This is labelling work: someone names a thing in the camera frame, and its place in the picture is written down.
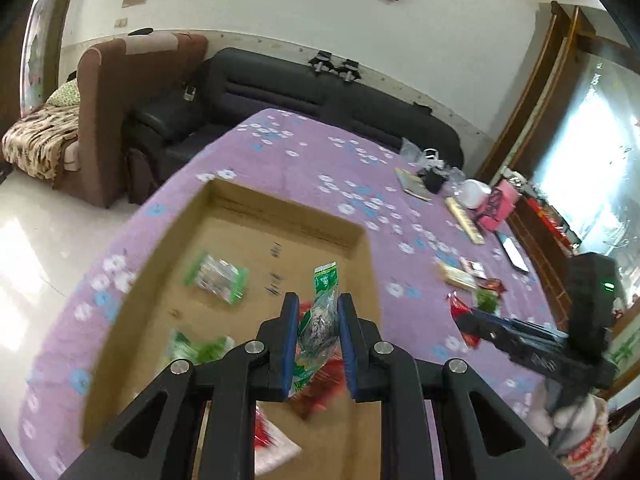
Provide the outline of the green crinkled snack packet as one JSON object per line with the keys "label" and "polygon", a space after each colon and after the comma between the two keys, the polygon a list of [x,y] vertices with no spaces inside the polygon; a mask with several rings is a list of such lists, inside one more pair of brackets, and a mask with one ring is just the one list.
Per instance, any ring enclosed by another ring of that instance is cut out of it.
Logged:
{"label": "green crinkled snack packet", "polygon": [[194,365],[207,364],[222,359],[233,347],[235,341],[229,336],[214,339],[191,339],[180,330],[173,330],[163,356],[164,366],[177,360],[187,360]]}

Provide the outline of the green white snack packet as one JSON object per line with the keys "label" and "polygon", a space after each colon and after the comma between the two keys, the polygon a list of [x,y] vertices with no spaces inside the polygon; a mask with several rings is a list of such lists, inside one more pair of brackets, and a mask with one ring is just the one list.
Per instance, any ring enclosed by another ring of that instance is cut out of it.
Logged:
{"label": "green white snack packet", "polygon": [[184,278],[186,287],[195,286],[211,292],[230,306],[243,298],[247,281],[247,268],[238,268],[208,252],[202,252],[198,256]]}

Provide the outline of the dark red foil snack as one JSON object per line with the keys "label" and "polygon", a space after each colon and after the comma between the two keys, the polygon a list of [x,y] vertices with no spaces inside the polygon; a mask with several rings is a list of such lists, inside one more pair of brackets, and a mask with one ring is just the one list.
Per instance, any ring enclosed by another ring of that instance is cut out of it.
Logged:
{"label": "dark red foil snack", "polygon": [[306,420],[314,413],[325,410],[345,386],[343,359],[336,354],[303,388],[290,396],[288,405],[301,419]]}

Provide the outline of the red white snack packet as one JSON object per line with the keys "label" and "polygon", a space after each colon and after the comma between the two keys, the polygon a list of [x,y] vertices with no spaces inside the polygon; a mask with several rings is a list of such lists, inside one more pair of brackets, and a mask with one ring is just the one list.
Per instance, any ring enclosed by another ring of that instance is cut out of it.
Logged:
{"label": "red white snack packet", "polygon": [[302,452],[299,445],[287,437],[256,405],[254,430],[255,476],[269,474]]}

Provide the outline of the small black cup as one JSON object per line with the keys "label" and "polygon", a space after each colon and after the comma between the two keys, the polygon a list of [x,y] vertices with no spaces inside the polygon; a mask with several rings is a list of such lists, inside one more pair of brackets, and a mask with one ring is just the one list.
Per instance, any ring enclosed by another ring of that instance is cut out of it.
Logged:
{"label": "small black cup", "polygon": [[424,188],[432,194],[438,194],[444,184],[449,180],[448,172],[438,169],[437,167],[421,169],[416,175],[422,181]]}

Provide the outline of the black smartphone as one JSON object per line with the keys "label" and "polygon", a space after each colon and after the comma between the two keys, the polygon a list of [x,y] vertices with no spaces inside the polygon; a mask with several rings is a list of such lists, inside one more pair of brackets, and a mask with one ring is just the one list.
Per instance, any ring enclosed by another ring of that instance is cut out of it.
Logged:
{"label": "black smartphone", "polygon": [[511,263],[511,266],[513,266],[518,272],[529,274],[529,268],[524,257],[518,251],[513,238],[501,232],[495,232],[495,236],[497,237],[502,250],[506,254],[506,258],[508,258]]}

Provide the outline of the purple floral tablecloth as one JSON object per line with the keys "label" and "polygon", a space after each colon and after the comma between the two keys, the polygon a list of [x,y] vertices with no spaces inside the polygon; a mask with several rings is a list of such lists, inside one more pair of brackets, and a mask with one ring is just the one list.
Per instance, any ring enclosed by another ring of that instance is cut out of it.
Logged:
{"label": "purple floral tablecloth", "polygon": [[229,181],[318,208],[363,226],[381,294],[382,329],[415,356],[465,358],[519,415],[538,377],[489,346],[466,348],[446,312],[439,261],[477,261],[506,285],[501,312],[542,324],[552,316],[533,273],[514,270],[498,240],[473,244],[440,198],[405,193],[401,158],[378,144],[284,110],[263,110],[207,143],[124,224],[85,276],[32,366],[20,417],[22,450],[43,479],[79,455],[80,414],[104,339],[156,243],[208,181]]}

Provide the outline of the zebra pattern blanket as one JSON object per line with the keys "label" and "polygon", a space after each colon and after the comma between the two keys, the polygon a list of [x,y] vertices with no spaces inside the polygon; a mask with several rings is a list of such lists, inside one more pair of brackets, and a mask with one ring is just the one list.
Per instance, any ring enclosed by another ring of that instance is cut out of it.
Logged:
{"label": "zebra pattern blanket", "polygon": [[2,155],[29,177],[54,180],[66,146],[78,138],[78,128],[78,105],[43,105],[2,136]]}

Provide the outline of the clear green snack packet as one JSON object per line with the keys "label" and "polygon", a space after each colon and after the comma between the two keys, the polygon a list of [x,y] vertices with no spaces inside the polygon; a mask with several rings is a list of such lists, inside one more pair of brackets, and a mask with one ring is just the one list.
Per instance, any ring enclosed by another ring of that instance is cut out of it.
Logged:
{"label": "clear green snack packet", "polygon": [[298,323],[297,347],[290,395],[299,393],[332,356],[340,336],[336,262],[314,269],[314,301]]}

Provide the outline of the pink sleeved bottle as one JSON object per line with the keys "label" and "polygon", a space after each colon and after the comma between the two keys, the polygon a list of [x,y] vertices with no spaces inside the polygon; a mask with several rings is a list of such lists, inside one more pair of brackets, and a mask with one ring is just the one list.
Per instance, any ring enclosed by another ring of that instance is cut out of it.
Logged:
{"label": "pink sleeved bottle", "polygon": [[515,205],[521,197],[517,186],[502,179],[491,189],[488,197],[477,209],[474,223],[483,231],[495,232],[500,224],[514,211]]}

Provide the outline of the beige wafer snack packet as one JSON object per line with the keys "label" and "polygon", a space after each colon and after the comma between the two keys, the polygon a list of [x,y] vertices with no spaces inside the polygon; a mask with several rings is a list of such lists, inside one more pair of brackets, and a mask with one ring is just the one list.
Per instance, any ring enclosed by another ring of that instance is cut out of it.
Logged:
{"label": "beige wafer snack packet", "polygon": [[474,292],[474,290],[477,290],[475,278],[473,278],[471,274],[466,273],[455,266],[450,266],[442,261],[436,263],[436,268],[445,283],[467,290],[468,292]]}

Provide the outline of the cream tube package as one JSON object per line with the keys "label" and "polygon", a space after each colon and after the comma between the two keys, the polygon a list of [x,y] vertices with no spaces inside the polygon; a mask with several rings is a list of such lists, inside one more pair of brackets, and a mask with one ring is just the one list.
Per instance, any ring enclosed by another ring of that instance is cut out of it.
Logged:
{"label": "cream tube package", "polygon": [[476,225],[464,208],[453,197],[447,197],[445,205],[447,206],[450,214],[452,214],[458,222],[458,226],[460,226],[462,231],[469,237],[470,241],[474,245],[484,245],[484,236],[480,234],[480,231],[477,229]]}

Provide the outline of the shallow cardboard box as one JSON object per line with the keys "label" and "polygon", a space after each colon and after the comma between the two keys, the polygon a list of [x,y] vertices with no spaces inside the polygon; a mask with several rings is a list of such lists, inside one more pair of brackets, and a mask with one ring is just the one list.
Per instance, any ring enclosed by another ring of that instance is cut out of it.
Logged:
{"label": "shallow cardboard box", "polygon": [[298,309],[314,272],[380,316],[366,231],[319,209],[213,180],[157,244],[103,346],[73,479],[249,479],[255,408],[302,448],[285,479],[374,479],[380,411],[340,390],[301,418],[291,387]]}

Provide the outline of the green booklet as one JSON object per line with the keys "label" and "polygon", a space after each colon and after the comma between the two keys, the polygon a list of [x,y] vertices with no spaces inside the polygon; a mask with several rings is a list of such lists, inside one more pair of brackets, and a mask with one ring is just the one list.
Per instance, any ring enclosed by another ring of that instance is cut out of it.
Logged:
{"label": "green booklet", "polygon": [[431,192],[425,187],[420,177],[402,168],[395,168],[394,171],[399,185],[405,193],[424,202],[432,200]]}

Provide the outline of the black grippers on sofa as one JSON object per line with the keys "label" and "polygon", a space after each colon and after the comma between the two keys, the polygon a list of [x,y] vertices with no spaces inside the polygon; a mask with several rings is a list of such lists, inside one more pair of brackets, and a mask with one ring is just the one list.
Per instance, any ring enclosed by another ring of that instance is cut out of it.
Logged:
{"label": "black grippers on sofa", "polygon": [[319,50],[308,64],[315,74],[333,74],[341,78],[345,84],[361,79],[360,65],[357,61],[346,58],[340,65],[336,65],[333,62],[333,54],[329,51]]}

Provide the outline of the black leather sofa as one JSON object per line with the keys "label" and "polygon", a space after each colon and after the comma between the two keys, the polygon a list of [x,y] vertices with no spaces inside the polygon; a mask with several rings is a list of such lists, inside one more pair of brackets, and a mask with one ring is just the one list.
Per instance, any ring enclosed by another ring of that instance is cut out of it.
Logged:
{"label": "black leather sofa", "polygon": [[303,65],[220,50],[181,86],[140,101],[128,113],[122,138],[130,202],[143,204],[207,144],[267,108],[301,114],[393,152],[409,140],[462,168],[458,134],[431,107],[401,101],[359,78],[356,62],[334,66],[324,51]]}

